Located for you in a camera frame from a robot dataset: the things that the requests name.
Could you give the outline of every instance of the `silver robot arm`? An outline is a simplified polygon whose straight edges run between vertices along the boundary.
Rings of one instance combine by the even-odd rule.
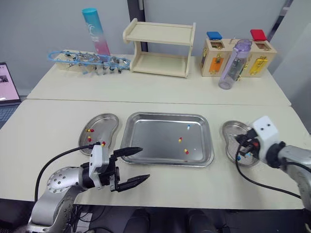
[[[280,168],[297,182],[302,202],[311,211],[311,172],[299,165],[311,167],[311,150],[286,146],[279,139],[278,130],[268,116],[255,120],[247,134],[236,136],[244,147],[242,156],[250,153],[270,167]]]
[[[94,145],[89,163],[81,167],[65,167],[53,173],[47,189],[35,203],[27,231],[32,233],[61,233],[66,228],[74,200],[89,188],[110,186],[111,191],[124,191],[136,187],[150,175],[137,176],[119,184],[119,168],[115,162],[120,156],[129,156],[142,148],[115,150],[109,156],[108,148]]]

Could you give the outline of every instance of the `yellow panel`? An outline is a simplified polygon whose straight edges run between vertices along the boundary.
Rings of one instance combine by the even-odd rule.
[[[210,67],[209,67],[209,72],[213,73],[213,74],[219,72],[223,61],[224,61],[224,59],[221,58],[220,55],[218,55],[217,57],[213,57],[213,60],[212,60]]]
[[[260,57],[260,58],[256,59],[251,70],[249,71],[249,73],[251,75],[258,74],[261,71],[261,69],[264,68],[264,66],[267,64],[267,62],[268,62],[267,57]]]

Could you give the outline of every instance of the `stainless steel tray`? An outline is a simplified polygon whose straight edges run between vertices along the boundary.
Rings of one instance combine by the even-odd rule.
[[[125,126],[125,147],[143,148],[122,157],[133,164],[207,166],[214,158],[208,122],[200,115],[134,113]]]
[[[235,155],[239,147],[239,143],[235,140],[234,136],[238,134],[244,134],[249,130],[247,125],[242,122],[231,120],[223,124],[223,135],[225,138],[225,151],[228,158],[235,163]],[[238,163],[241,166],[254,166],[258,163],[258,159],[253,156],[241,156]]]
[[[86,126],[82,129],[79,138],[79,146],[86,146],[95,142],[105,142],[105,147],[109,147],[113,133],[119,125],[119,119],[116,115],[107,113],[100,114],[90,120]],[[87,132],[88,129],[93,129],[94,132]],[[80,150],[85,155],[91,155],[91,149]]]

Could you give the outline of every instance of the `laptop screen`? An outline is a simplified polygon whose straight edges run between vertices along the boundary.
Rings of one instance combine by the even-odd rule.
[[[6,63],[0,63],[0,103],[6,100],[19,100]]]

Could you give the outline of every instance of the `laptop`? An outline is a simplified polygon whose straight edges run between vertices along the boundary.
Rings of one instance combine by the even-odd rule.
[[[0,63],[0,129],[20,105],[21,100],[8,66]]]

